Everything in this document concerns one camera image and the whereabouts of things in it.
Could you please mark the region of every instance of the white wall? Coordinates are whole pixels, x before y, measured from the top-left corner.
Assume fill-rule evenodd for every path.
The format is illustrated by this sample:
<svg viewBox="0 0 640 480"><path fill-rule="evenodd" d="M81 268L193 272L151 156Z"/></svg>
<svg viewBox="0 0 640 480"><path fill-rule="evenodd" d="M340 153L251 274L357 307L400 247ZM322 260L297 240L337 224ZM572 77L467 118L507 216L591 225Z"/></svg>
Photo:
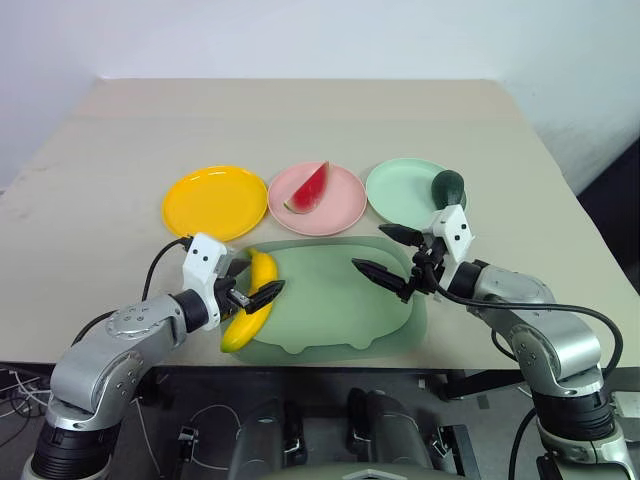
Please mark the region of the white wall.
<svg viewBox="0 0 640 480"><path fill-rule="evenodd" d="M639 18L639 0L3 0L0 187L96 76L493 78L579 192L640 130Z"/></svg>

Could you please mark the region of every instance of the watermelon slice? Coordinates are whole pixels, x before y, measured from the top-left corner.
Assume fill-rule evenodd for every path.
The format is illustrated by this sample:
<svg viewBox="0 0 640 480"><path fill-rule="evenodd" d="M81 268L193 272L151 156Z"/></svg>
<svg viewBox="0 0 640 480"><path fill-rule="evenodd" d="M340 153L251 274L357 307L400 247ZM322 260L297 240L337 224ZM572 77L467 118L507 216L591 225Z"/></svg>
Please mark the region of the watermelon slice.
<svg viewBox="0 0 640 480"><path fill-rule="evenodd" d="M309 213L318 206L329 183L329 162L324 162L291 198L284 202L293 213Z"/></svg>

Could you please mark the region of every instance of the cable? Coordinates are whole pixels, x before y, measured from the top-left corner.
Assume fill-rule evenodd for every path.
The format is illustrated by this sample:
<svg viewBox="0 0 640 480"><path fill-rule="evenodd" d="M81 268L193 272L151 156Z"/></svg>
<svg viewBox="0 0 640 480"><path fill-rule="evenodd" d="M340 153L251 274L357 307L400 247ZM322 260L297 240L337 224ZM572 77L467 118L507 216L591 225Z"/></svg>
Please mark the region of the cable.
<svg viewBox="0 0 640 480"><path fill-rule="evenodd" d="M519 390L520 393L522 393L523 395L529 397L529 398L533 398L533 395L531 395L529 392L527 392L524 388L522 387L516 387L516 390Z"/></svg>
<svg viewBox="0 0 640 480"><path fill-rule="evenodd" d="M236 424L238 425L238 429L242 428L242 423L240 422L240 417L238 416L236 411L233 408L231 408L229 405L225 405L223 403L214 403L213 405L209 405L208 407L201 408L200 410L198 410L196 413L194 413L191 416L190 421L193 422L196 419L196 417L198 417L201 413L204 413L207 410L211 410L212 408L224 408L225 410L228 410L229 412L231 412L231 414L233 415L233 418L236 420Z"/></svg>
<svg viewBox="0 0 640 480"><path fill-rule="evenodd" d="M75 345L80 340L82 340L82 338L87 334L87 332L89 330L91 330L94 326L96 326L98 323L100 323L105 318L109 318L111 316L111 314L114 313L114 312L115 312L115 310L111 310L110 312L103 313L102 315L94 318L89 323L87 323L84 327L82 327L82 330L80 330L78 332L78 334L76 335L76 338L74 338L73 342L71 342L71 345Z"/></svg>
<svg viewBox="0 0 640 480"><path fill-rule="evenodd" d="M149 435L147 435L147 427L144 424L144 417L142 416L142 409L140 408L140 402L137 398L133 399L133 403L136 404L136 408L138 409L138 417L140 418L140 426L142 427L142 434L144 435L144 441L147 444L147 450L149 451L149 456L153 461L153 466L156 467L156 472L158 472L158 476L160 478L164 478L160 470L160 465L158 465L158 461L156 460L156 456L153 454L153 450L151 449L151 442L149 442Z"/></svg>
<svg viewBox="0 0 640 480"><path fill-rule="evenodd" d="M491 341L493 342L493 345L500 350L500 352L505 356L510 358L511 360L513 360L514 362L517 362L518 359L516 358L516 356L511 353L509 350L507 350L506 348L504 348L502 345L500 345L500 343L498 342L498 333L492 328L491 329Z"/></svg>
<svg viewBox="0 0 640 480"><path fill-rule="evenodd" d="M224 405L222 403L215 403L213 405L209 405L208 407L201 408L200 410L198 410L196 413L194 413L191 416L191 419L189 421L193 422L198 415L200 415L201 413L206 412L207 410L211 410L212 408L224 408L225 410L228 410L229 412L231 412L231 414L233 415L233 418L236 421L236 424L238 425L238 430L236 430L236 439L237 439L238 438L238 434L240 433L240 429L242 428L242 423L240 422L240 417L238 416L236 411L233 408L231 408L229 405ZM215 465L209 465L208 463L204 463L204 462L198 460L195 457L195 454L191 455L191 461L193 463L195 463L196 465L200 466L200 467L208 468L210 470L219 470L219 471L227 471L227 470L229 470L229 467L217 467Z"/></svg>
<svg viewBox="0 0 640 480"><path fill-rule="evenodd" d="M531 420L533 420L533 417L535 416L536 409L532 408L522 419L522 422L520 422L520 426L518 427L516 436L513 439L513 445L511 446L511 455L509 456L509 480L515 480L516 478L516 460L518 459L518 449L520 448L520 442L522 442L522 436L524 435L524 431L527 429L529 422L531 422Z"/></svg>
<svg viewBox="0 0 640 480"><path fill-rule="evenodd" d="M31 413L31 404L27 401L27 405L29 406L29 413ZM27 425L29 424L29 422L31 421L31 415L28 415L25 417L26 420L24 421L24 423L22 424L22 426L20 427L20 429L15 432L13 435L11 435L9 438L7 438L4 442L0 443L0 448L4 447L6 444L8 444L11 440L13 440L14 438L16 438L18 435L20 435L25 428L27 428Z"/></svg>
<svg viewBox="0 0 640 480"><path fill-rule="evenodd" d="M30 383L30 382L35 382L36 380L40 380L40 377L34 377L34 378L30 378L29 380L24 380L22 382L22 385L26 385L27 383ZM12 389L17 388L19 386L20 385L18 385L16 383L15 385L11 385L9 387L5 387L5 388L1 389L0 392L6 392L7 390L12 390Z"/></svg>
<svg viewBox="0 0 640 480"><path fill-rule="evenodd" d="M453 293L450 293L442 288L436 280L435 273L432 269L426 268L425 273L430 277L428 278L428 282L430 282L431 285L435 286L436 291L440 295L448 300L451 300L452 302L459 303L467 307L493 308L496 310L555 310L560 312L580 313L582 315L588 315L597 320L600 320L609 328L614 340L613 353L607 366L602 369L602 376L604 378L607 378L611 374L611 372L618 366L618 362L620 361L620 357L622 356L622 348L624 345L622 333L620 333L617 325L609 317L600 312L597 312L596 310L592 310L586 307L579 307L577 305L563 305L561 303L497 303L485 302L483 300L470 300L467 298L458 297L457 295L454 295Z"/></svg>
<svg viewBox="0 0 640 480"><path fill-rule="evenodd" d="M188 250L189 247L191 246L191 240L192 240L191 237L178 238L176 240L173 240L172 242L167 243L164 247L162 247L162 250L158 252L156 257L151 262L151 265L149 266L149 271L147 272L147 278L144 281L144 288L142 289L143 302L147 299L147 296L149 295L149 286L151 285L151 277L153 276L153 271L155 270L156 265L158 265L158 262L160 261L162 256L165 253L167 253L169 249L171 249L172 247L175 247L176 245L182 245Z"/></svg>
<svg viewBox="0 0 640 480"><path fill-rule="evenodd" d="M35 395L29 393L29 391L25 388L24 383L22 383L22 381L20 380L20 377L18 376L18 372L12 371L10 373L16 378L16 381L18 382L18 386L20 388L20 392L22 392L23 395L26 395L28 398L30 398L36 403L39 403L40 405L43 405L45 407L48 405L46 402L43 402L42 400L37 398Z"/></svg>
<svg viewBox="0 0 640 480"><path fill-rule="evenodd" d="M31 404L29 403L29 398L27 397L26 399L22 398L22 397L17 397L16 393L20 393L18 390L13 390L10 394L9 394L9 403L11 404L11 408L13 409L13 413L19 415L22 418L27 418L31 416ZM24 402L27 403L28 408L27 408L27 413L24 413L24 410L22 409Z"/></svg>
<svg viewBox="0 0 640 480"><path fill-rule="evenodd" d="M156 265L160 261L160 258L162 258L162 256L165 253L167 253L167 251L170 248L172 248L173 246L175 246L175 245L183 245L186 249L189 249L189 247L191 246L191 241L192 241L191 237L181 237L181 238L178 238L176 240L173 240L172 242L169 242L164 247L162 247L162 250L160 250L158 252L158 254L155 256L155 258L151 262L151 265L149 266L149 271L147 272L147 278L144 281L144 288L142 289L142 301L143 302L147 299L147 295L149 294L149 286L151 285L151 277L153 276L153 271L155 270ZM111 316L111 314L113 314L113 313L115 313L115 310L112 310L112 311L107 312L107 313L103 313L102 315L94 318L89 323L87 323L84 327L82 327L82 330L80 330L78 332L78 334L76 335L76 338L74 338L73 342L71 342L71 345L75 345L80 340L82 340L82 338L87 334L87 332L89 330L91 330L94 326L96 326L102 320L104 320L106 318L109 318Z"/></svg>
<svg viewBox="0 0 640 480"><path fill-rule="evenodd" d="M26 405L27 401L24 400L20 405L18 405L18 409L21 409L24 405ZM13 405L11 406L11 411L7 412L7 413L3 413L2 415L0 415L0 418L5 418L8 417L9 415L13 415L14 413L17 413L18 410L16 410L15 408L13 408Z"/></svg>
<svg viewBox="0 0 640 480"><path fill-rule="evenodd" d="M43 393L51 393L51 390L29 390L29 393L32 395L35 394L43 394Z"/></svg>

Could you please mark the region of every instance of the green plate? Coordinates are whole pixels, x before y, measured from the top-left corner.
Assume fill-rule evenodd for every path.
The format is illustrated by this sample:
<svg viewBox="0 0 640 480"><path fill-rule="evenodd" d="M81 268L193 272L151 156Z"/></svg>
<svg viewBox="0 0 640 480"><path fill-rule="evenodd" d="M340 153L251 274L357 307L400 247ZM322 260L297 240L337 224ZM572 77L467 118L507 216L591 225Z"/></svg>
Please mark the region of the green plate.
<svg viewBox="0 0 640 480"><path fill-rule="evenodd" d="M351 263L353 257L373 260L408 278L409 260L390 240L342 237L268 242L255 248L274 257L279 278L287 284L256 338L234 353L240 360L287 365L372 358L398 355L421 343L424 300L416 296L403 304ZM247 272L238 278L243 290L248 282Z"/></svg>
<svg viewBox="0 0 640 480"><path fill-rule="evenodd" d="M369 203L390 223L424 230L437 210L431 198L431 182L443 170L446 169L421 158L383 162L367 177Z"/></svg>

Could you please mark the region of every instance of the plate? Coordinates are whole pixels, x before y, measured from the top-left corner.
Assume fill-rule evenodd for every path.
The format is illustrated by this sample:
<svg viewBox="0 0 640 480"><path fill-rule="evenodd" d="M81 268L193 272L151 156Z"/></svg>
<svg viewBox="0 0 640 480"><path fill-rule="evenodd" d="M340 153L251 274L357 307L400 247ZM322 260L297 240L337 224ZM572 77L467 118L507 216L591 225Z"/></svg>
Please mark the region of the plate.
<svg viewBox="0 0 640 480"><path fill-rule="evenodd" d="M367 206L367 194L358 177L346 168L331 165L327 190L309 213L290 212L285 206L293 193L322 162L301 163L282 171L269 186L269 210L289 230L310 236L334 235L356 223Z"/></svg>
<svg viewBox="0 0 640 480"><path fill-rule="evenodd" d="M431 182L443 170L446 169L421 158L381 163L367 177L369 203L390 223L424 230L437 210L431 198Z"/></svg>
<svg viewBox="0 0 640 480"><path fill-rule="evenodd" d="M162 219L174 234L203 232L228 242L247 233L267 211L267 188L240 167L207 167L190 173L167 193Z"/></svg>

